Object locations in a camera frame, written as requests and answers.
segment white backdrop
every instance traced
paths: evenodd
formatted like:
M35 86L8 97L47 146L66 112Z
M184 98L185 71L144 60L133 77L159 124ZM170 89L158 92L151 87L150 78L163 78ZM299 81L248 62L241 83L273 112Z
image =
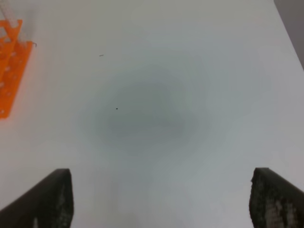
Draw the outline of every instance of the white backdrop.
M252 227L255 167L304 189L304 73L271 0L11 4L37 48L0 121L0 208L55 168L73 228Z

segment orange plastic rack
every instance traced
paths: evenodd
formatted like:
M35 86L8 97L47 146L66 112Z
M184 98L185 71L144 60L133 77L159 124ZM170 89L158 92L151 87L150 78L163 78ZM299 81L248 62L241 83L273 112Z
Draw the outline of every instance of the orange plastic rack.
M18 23L12 28L8 21L0 20L0 28L6 32L0 38L0 118L7 118L10 114L33 46L31 41L18 41L22 20Z

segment white surface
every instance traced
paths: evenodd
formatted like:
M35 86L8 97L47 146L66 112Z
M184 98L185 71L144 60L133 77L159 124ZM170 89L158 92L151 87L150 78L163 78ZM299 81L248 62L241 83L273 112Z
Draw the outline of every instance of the white surface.
M252 227L255 167L304 189L304 73L272 1L11 4L38 46L0 122L1 208L59 167L74 228Z

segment white table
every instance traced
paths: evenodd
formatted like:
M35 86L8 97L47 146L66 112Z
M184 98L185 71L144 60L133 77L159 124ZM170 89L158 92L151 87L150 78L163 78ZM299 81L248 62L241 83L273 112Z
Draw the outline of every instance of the white table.
M11 4L37 48L0 121L1 208L55 168L74 228L252 227L255 167L304 189L304 73L271 0Z

